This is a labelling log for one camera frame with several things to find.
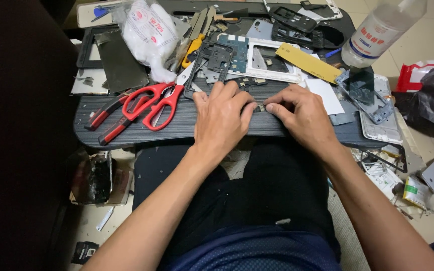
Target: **blue shirt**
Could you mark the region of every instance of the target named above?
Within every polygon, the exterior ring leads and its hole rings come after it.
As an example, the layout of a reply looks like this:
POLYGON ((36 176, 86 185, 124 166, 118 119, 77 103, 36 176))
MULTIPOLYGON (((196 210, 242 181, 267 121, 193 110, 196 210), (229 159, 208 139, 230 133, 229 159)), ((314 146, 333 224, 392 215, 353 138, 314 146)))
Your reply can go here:
POLYGON ((314 233, 252 226, 211 234, 166 270, 339 271, 341 267, 327 242, 314 233))

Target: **ethanol bottle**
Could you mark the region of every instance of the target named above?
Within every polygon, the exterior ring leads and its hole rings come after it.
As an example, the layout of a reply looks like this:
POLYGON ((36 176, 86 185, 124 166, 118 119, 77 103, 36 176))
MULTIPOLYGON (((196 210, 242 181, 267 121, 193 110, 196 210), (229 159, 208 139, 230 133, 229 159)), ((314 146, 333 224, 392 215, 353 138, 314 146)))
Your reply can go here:
POLYGON ((426 13, 427 0, 379 0, 344 44, 342 60, 350 66, 371 66, 426 13))

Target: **hand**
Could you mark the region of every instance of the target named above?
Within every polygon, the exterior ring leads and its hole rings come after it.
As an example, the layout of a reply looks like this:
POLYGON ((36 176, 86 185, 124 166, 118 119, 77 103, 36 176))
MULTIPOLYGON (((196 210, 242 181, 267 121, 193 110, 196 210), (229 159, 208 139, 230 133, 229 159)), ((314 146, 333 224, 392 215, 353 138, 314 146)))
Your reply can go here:
POLYGON ((292 84, 264 101, 266 110, 284 123, 303 146, 322 157, 340 146, 319 95, 292 84))
POLYGON ((249 93, 241 92, 235 81, 225 86, 217 82, 210 97, 196 92, 193 101, 197 108, 195 146, 220 163, 247 133, 257 103, 249 93))

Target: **green label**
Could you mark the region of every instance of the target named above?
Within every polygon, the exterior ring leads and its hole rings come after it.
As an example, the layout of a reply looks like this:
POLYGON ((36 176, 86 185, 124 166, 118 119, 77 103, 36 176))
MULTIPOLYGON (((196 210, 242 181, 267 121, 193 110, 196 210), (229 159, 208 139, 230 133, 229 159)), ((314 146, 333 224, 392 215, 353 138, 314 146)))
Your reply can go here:
POLYGON ((405 185, 405 191, 411 192, 413 194, 418 194, 418 188, 411 185, 405 185))

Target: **man's right hand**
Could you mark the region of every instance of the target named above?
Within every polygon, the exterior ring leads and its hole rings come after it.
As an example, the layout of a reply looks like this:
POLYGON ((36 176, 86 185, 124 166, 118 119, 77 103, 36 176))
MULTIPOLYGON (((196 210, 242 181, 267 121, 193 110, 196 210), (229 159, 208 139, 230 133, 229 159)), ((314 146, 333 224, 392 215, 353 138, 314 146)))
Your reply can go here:
POLYGON ((284 123, 291 135, 303 146, 323 158, 329 148, 341 147, 322 98, 292 84, 264 101, 266 110, 284 123))

